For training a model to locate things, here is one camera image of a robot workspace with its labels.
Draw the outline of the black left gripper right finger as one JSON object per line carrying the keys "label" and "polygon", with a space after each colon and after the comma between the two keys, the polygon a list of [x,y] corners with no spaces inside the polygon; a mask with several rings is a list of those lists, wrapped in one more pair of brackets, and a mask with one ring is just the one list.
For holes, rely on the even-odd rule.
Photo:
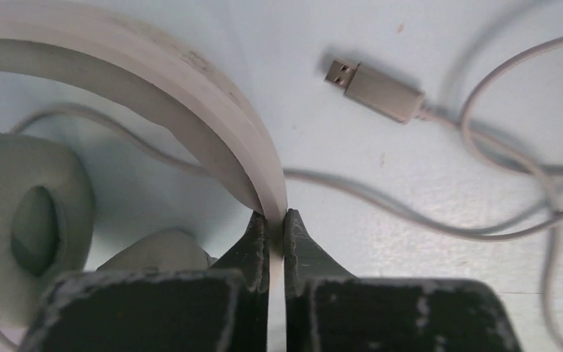
{"label": "black left gripper right finger", "polygon": [[309,235],[301,215],[284,221],[289,351],[519,351],[507,311],[482,282],[360,278]]}

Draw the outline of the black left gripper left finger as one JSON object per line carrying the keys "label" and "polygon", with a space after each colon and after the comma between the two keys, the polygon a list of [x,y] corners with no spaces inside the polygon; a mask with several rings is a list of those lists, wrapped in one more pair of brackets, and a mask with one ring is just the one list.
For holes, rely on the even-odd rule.
{"label": "black left gripper left finger", "polygon": [[268,228],[254,213],[205,270],[59,277],[20,350],[266,351],[268,292]]}

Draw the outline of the white gaming headset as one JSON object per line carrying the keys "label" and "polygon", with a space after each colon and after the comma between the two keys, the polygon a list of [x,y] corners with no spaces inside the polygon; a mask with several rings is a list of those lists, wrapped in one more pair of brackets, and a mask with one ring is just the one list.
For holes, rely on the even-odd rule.
{"label": "white gaming headset", "polygon": [[[169,132],[198,160],[175,164],[211,175],[246,207],[280,225],[285,170],[270,135],[242,92],[199,53],[147,23],[72,2],[0,2],[0,72],[59,81],[130,109]],[[0,328],[27,326],[40,291],[80,268],[91,241],[91,188],[66,147],[24,136],[26,123],[0,133],[0,253],[19,205],[47,192],[61,217],[56,259],[34,276],[0,260]]]}

